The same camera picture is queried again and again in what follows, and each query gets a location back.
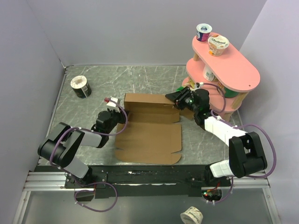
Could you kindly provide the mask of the brown cardboard box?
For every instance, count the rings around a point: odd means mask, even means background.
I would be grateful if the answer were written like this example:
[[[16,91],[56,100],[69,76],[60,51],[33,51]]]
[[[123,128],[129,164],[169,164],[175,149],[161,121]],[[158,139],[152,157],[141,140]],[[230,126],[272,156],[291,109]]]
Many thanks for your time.
[[[172,165],[182,150],[180,116],[193,118],[189,109],[178,110],[164,95],[126,93],[127,125],[117,126],[115,156],[123,162]]]

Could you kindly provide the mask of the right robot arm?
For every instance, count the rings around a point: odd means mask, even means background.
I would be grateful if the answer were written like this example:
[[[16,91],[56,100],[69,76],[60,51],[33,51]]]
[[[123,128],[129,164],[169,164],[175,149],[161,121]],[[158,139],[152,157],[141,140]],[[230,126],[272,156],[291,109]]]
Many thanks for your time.
[[[165,95],[179,110],[189,109],[194,112],[195,123],[203,130],[212,133],[223,141],[229,149],[227,160],[207,166],[204,174],[205,183],[216,185],[221,177],[235,176],[242,178],[267,168],[267,160],[256,132],[245,132],[224,123],[221,118],[211,114],[209,92],[205,89],[192,91],[189,87]]]

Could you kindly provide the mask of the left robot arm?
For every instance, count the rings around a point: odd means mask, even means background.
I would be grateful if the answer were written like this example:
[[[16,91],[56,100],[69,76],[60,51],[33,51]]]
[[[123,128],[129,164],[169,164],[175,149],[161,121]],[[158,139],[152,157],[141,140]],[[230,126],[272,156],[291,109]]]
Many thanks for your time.
[[[91,130],[75,129],[70,125],[60,122],[38,147],[39,156],[51,161],[56,167],[67,171],[77,184],[86,188],[94,180],[92,168],[84,164],[75,156],[79,146],[102,148],[112,136],[111,131],[117,124],[126,124],[128,110],[117,112],[106,110],[98,114],[96,123]]]

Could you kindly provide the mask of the green chips bag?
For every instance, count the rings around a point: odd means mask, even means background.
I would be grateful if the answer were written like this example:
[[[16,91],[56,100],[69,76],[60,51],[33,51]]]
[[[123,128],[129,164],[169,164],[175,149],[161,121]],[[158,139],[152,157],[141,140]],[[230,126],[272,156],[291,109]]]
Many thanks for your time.
[[[183,89],[184,89],[184,87],[181,86],[181,87],[177,88],[176,91],[181,91],[181,90],[183,90]]]

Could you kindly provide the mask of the white cup middle shelf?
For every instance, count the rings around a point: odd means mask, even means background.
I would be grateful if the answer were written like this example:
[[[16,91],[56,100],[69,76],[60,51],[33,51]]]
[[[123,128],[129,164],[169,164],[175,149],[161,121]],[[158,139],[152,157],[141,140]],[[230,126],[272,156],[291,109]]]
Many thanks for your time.
[[[204,67],[203,77],[209,82],[218,82],[217,77],[207,65]]]

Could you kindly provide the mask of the black-label yogurt cup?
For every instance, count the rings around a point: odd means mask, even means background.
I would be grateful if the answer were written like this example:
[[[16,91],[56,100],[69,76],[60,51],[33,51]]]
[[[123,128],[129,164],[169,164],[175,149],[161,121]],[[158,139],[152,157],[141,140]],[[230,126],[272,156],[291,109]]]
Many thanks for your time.
[[[74,77],[71,80],[70,85],[79,98],[87,98],[92,93],[88,80],[83,75]]]

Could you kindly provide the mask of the green cup middle shelf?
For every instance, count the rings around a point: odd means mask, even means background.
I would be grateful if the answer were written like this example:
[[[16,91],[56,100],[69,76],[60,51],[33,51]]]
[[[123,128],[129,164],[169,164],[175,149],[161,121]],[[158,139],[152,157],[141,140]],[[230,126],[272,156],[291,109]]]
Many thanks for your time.
[[[225,98],[234,98],[239,94],[238,92],[225,87],[220,81],[217,83],[217,85],[223,91]]]

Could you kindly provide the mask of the pink three-tier shelf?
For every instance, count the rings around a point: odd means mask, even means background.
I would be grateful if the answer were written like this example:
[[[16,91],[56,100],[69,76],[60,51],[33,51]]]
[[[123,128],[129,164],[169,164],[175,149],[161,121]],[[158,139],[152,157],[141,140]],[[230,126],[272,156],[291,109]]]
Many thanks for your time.
[[[192,40],[192,48],[194,56],[186,64],[188,76],[183,80],[182,85],[186,86],[189,81],[217,84],[204,78],[203,71],[207,65],[224,87],[238,92],[236,97],[226,99],[226,107],[220,113],[223,119],[229,121],[248,93],[260,83],[258,70],[231,44],[221,56],[210,55],[208,43],[201,43],[196,37]]]

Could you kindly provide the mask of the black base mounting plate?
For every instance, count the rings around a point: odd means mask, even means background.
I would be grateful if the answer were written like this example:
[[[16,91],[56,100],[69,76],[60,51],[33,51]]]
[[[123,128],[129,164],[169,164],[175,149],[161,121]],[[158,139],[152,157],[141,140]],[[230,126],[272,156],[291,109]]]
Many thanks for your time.
[[[201,197],[202,189],[230,187],[230,176],[207,176],[206,165],[91,165],[94,180],[82,184],[65,174],[65,189],[84,197],[103,199],[125,196],[188,196]]]

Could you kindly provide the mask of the orange Chobani yogurt cup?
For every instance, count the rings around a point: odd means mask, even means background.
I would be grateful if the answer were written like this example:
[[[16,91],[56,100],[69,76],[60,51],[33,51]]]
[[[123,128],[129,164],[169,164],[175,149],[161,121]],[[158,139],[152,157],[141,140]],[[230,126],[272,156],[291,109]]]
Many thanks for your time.
[[[229,46],[229,40],[222,35],[212,35],[208,38],[209,54],[212,56],[221,56]]]

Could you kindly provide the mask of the yogurt cup bottom edge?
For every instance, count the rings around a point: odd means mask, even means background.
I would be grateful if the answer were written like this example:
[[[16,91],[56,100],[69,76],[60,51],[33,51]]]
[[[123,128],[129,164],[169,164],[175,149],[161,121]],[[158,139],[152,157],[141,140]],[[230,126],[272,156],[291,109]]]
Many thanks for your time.
[[[181,213],[180,217],[184,224],[201,224],[203,221],[203,214],[193,206]]]

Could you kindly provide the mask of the aluminium rail frame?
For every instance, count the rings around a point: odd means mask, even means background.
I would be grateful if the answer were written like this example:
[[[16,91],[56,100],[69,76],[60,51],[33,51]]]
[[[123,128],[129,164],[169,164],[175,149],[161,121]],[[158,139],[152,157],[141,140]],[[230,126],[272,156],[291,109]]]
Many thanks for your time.
[[[180,214],[198,208],[205,224],[279,224],[266,180],[234,181],[232,193],[208,204],[185,193],[169,195],[166,186],[119,185],[119,197],[94,199],[91,209],[75,204],[73,189],[65,189],[61,172],[31,172],[13,219],[15,224],[179,224]]]

